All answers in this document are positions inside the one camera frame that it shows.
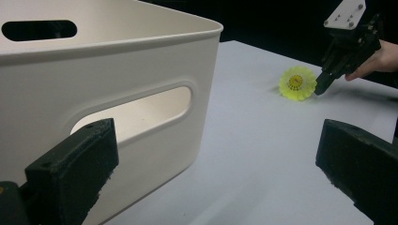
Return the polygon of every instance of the white bracket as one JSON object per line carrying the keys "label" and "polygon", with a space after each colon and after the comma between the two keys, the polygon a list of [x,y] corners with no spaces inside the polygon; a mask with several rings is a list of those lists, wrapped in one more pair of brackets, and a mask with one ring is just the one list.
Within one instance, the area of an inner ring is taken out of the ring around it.
{"label": "white bracket", "polygon": [[344,30],[353,30],[360,22],[366,9],[365,0],[343,0],[331,13],[324,26]]}

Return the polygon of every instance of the yellow round object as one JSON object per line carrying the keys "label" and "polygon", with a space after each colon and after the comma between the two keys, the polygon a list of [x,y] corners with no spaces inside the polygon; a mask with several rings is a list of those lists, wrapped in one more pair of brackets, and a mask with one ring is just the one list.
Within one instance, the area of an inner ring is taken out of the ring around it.
{"label": "yellow round object", "polygon": [[307,67],[291,67],[279,80],[281,94],[292,100],[304,100],[315,91],[316,77]]}

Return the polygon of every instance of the storage box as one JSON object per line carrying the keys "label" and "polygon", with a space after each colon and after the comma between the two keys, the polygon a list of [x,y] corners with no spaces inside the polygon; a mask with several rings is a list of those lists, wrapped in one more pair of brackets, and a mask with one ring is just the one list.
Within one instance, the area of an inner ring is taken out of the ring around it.
{"label": "storage box", "polygon": [[[5,37],[26,21],[67,21],[77,33]],[[7,0],[0,24],[0,180],[23,184],[23,169],[74,129],[116,117],[120,163],[84,222],[98,224],[194,161],[219,23],[132,0]]]}

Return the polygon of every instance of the white table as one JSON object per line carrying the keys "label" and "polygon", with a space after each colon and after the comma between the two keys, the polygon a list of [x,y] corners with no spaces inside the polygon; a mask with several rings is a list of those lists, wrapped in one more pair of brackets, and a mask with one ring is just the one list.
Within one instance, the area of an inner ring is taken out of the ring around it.
{"label": "white table", "polygon": [[321,72],[236,41],[221,43],[198,158],[106,225],[373,224],[315,166],[315,155],[326,118],[391,143],[398,90],[341,78],[324,95],[296,102],[280,95],[278,81],[297,65]]}

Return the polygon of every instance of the human hand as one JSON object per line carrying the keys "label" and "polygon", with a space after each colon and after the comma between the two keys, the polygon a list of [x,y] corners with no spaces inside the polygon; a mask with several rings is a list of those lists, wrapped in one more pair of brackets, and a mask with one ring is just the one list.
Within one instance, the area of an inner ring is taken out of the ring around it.
{"label": "human hand", "polygon": [[381,48],[360,65],[353,73],[345,74],[345,80],[350,82],[363,78],[372,72],[394,72],[398,70],[398,45],[380,40]]}

